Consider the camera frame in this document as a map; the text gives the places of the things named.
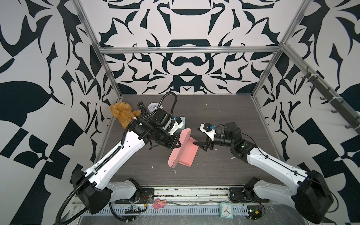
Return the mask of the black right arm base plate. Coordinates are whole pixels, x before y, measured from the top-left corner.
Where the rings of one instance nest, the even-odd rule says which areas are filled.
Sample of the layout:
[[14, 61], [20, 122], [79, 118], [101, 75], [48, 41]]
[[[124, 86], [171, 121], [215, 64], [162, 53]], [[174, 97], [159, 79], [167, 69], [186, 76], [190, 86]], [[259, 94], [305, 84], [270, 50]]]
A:
[[269, 203], [269, 199], [261, 199], [252, 187], [230, 187], [229, 199], [233, 203]]

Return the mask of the pink small toy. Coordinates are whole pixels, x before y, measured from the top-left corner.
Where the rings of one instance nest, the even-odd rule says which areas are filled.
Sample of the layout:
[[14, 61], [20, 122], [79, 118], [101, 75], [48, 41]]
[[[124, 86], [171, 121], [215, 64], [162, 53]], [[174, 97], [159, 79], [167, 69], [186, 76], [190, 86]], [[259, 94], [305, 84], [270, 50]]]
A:
[[158, 209], [162, 209], [166, 206], [167, 201], [166, 200], [160, 200], [160, 199], [156, 199], [153, 203], [153, 208], [158, 210]]

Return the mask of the black wall hook rail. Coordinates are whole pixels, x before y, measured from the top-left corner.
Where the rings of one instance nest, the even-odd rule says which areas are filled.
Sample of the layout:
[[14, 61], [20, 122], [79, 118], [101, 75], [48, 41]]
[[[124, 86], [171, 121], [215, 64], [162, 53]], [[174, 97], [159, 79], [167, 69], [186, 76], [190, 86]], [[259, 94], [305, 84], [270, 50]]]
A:
[[351, 107], [351, 105], [338, 94], [318, 73], [312, 71], [309, 66], [306, 67], [306, 75], [302, 80], [310, 82], [310, 89], [317, 90], [320, 94], [320, 100], [331, 104], [334, 114], [340, 114], [348, 123], [346, 129], [353, 129], [358, 135], [360, 134], [360, 114]]

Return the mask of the light blue paper box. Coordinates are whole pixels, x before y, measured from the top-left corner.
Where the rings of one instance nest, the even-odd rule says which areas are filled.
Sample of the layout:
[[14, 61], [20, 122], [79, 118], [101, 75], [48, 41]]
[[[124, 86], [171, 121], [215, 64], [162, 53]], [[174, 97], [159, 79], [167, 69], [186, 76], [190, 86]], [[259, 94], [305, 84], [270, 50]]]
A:
[[179, 124], [179, 127], [181, 129], [185, 129], [186, 125], [185, 125], [185, 117], [177, 117], [177, 122]]

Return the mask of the pink paper boxes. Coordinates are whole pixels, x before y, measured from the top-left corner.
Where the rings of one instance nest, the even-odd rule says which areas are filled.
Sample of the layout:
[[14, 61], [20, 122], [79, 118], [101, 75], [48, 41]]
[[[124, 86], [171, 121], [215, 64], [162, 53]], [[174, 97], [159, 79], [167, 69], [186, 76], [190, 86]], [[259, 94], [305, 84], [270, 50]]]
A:
[[168, 160], [168, 165], [175, 168], [178, 164], [191, 167], [198, 151], [198, 146], [194, 144], [196, 140], [191, 137], [192, 130], [184, 129], [180, 134], [181, 147], [172, 150]]

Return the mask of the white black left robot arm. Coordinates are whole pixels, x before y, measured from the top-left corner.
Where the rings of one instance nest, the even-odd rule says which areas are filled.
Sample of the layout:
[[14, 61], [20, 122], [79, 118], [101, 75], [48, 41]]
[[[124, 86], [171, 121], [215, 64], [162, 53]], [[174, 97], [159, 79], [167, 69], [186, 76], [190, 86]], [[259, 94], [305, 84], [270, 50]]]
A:
[[[142, 187], [133, 179], [116, 185], [111, 183], [112, 177], [147, 143], [156, 143], [171, 150], [181, 147], [180, 138], [175, 132], [182, 126], [180, 117], [174, 116], [173, 111], [166, 112], [161, 108], [143, 117], [133, 118], [121, 140], [103, 158], [84, 172], [77, 170], [72, 174], [74, 189], [60, 207], [55, 224], [70, 224], [85, 212], [97, 214], [117, 200], [136, 201]], [[84, 209], [68, 220], [62, 220], [65, 208], [74, 196], [81, 200]]]

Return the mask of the green square clock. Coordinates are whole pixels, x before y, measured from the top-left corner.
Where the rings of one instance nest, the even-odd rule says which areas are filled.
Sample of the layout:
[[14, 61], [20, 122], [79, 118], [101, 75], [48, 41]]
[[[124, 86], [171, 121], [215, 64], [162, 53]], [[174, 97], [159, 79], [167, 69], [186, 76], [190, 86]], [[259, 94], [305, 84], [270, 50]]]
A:
[[233, 206], [230, 203], [221, 202], [219, 204], [219, 214], [222, 218], [233, 219]]

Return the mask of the brown teddy bear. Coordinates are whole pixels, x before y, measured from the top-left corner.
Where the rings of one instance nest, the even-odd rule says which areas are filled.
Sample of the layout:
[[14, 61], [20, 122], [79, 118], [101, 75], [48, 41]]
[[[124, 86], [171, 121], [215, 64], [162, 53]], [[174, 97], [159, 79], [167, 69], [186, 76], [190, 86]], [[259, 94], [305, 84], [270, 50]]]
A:
[[132, 122], [135, 117], [139, 117], [142, 114], [140, 110], [133, 111], [130, 104], [125, 102], [118, 102], [114, 105], [111, 105], [110, 110], [113, 116], [119, 120], [124, 129], [129, 125], [129, 123]]

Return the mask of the black remote control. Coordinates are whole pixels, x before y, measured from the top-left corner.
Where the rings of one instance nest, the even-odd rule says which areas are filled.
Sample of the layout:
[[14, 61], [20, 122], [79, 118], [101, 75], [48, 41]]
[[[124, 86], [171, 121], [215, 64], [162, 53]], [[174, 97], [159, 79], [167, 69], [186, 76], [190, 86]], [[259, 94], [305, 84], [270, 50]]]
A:
[[142, 101], [137, 102], [137, 106], [138, 106], [139, 110], [141, 111], [142, 116], [149, 114], [148, 108], [145, 106], [145, 104]]

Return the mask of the small electronics board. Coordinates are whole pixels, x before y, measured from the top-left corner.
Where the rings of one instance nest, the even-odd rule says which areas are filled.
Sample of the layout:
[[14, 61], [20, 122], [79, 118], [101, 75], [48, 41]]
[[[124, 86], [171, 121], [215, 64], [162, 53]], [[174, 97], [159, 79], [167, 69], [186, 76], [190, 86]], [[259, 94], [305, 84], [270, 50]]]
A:
[[259, 220], [265, 215], [265, 208], [262, 204], [259, 205], [249, 205], [247, 207], [248, 215], [246, 216], [249, 220]]

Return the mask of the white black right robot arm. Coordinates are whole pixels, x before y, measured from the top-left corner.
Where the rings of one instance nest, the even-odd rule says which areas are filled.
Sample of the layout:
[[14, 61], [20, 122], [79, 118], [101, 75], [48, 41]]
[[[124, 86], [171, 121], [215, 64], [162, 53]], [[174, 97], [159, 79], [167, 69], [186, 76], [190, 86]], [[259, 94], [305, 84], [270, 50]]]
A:
[[320, 224], [337, 201], [321, 173], [315, 170], [307, 172], [266, 153], [254, 140], [244, 139], [245, 134], [235, 122], [224, 124], [222, 132], [210, 123], [201, 124], [197, 130], [206, 134], [204, 142], [194, 143], [204, 151], [213, 150], [216, 145], [226, 146], [237, 159], [262, 169], [282, 182], [282, 185], [276, 185], [259, 178], [251, 179], [245, 187], [257, 198], [292, 207], [313, 224]]

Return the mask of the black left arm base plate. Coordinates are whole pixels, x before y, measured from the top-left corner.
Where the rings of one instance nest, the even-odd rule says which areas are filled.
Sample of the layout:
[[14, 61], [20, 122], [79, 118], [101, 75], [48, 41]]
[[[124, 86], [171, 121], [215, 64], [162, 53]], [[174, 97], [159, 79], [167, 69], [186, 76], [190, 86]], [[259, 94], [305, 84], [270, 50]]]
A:
[[154, 196], [155, 196], [154, 188], [142, 188], [141, 192], [136, 191], [135, 195], [130, 199], [121, 199], [115, 201], [114, 203], [116, 204], [131, 204], [131, 203], [142, 204], [143, 202], [153, 203]]

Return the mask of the white round alarm clock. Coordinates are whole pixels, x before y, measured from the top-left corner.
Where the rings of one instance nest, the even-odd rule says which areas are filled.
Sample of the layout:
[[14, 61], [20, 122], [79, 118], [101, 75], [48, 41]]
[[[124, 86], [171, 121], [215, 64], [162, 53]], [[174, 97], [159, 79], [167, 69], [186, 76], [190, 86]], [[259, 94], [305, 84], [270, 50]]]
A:
[[156, 111], [157, 109], [158, 109], [158, 103], [150, 103], [150, 104], [148, 105], [148, 111], [149, 111], [150, 113]]

